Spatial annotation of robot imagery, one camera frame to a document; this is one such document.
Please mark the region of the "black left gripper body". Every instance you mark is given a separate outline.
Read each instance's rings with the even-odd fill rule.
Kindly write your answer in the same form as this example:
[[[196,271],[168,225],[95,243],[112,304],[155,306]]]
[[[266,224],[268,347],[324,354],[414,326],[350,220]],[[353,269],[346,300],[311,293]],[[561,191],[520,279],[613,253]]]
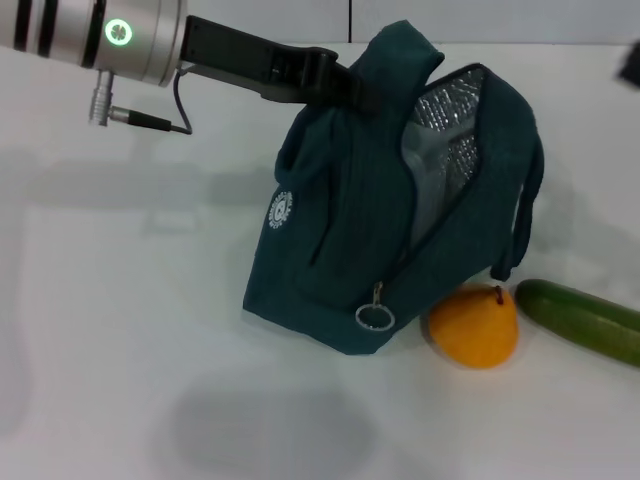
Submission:
[[[190,15],[180,60],[190,71],[276,103],[348,105],[350,73],[338,54],[276,43]]]

